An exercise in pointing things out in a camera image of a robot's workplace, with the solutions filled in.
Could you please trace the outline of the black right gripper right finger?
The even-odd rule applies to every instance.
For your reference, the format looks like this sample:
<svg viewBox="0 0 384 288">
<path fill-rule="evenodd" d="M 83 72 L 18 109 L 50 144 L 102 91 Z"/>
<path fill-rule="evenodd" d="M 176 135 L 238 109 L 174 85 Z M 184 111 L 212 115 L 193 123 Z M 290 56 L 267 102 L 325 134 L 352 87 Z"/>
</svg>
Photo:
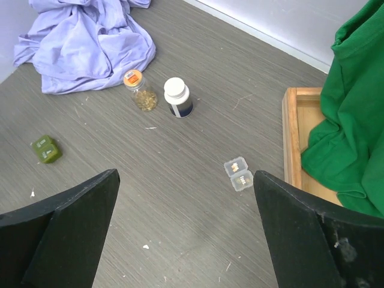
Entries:
<svg viewBox="0 0 384 288">
<path fill-rule="evenodd" d="M 254 192 L 279 287 L 383 287 L 383 219 L 262 170 Z"/>
</svg>

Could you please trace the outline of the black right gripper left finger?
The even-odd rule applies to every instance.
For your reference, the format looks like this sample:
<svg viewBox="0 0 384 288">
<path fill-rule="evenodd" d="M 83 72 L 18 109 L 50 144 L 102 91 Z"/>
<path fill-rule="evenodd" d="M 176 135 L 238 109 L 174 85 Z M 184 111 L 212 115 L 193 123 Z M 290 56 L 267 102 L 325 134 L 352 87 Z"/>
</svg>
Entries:
<svg viewBox="0 0 384 288">
<path fill-rule="evenodd" d="M 119 185 L 109 169 L 1 214 L 1 287 L 92 287 Z"/>
</svg>

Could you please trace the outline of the green pill organizer box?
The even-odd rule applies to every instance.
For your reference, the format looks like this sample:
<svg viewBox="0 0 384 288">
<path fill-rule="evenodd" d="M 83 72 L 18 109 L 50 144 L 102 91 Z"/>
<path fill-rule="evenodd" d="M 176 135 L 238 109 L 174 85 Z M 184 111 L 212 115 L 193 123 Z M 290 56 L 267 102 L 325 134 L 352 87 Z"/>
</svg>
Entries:
<svg viewBox="0 0 384 288">
<path fill-rule="evenodd" d="M 44 164 L 50 164 L 62 157 L 62 151 L 55 140 L 49 135 L 43 135 L 38 140 L 31 143 L 31 147 Z"/>
</svg>

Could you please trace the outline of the clear pill bottle orange cap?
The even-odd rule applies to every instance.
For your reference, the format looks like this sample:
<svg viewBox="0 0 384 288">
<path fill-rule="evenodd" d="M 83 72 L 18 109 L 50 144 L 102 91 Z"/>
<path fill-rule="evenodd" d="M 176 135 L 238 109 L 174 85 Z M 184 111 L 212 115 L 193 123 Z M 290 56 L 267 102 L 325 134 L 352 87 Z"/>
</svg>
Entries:
<svg viewBox="0 0 384 288">
<path fill-rule="evenodd" d="M 123 83 L 140 110 L 146 112 L 156 108 L 158 103 L 157 95 L 139 70 L 127 71 Z"/>
</svg>

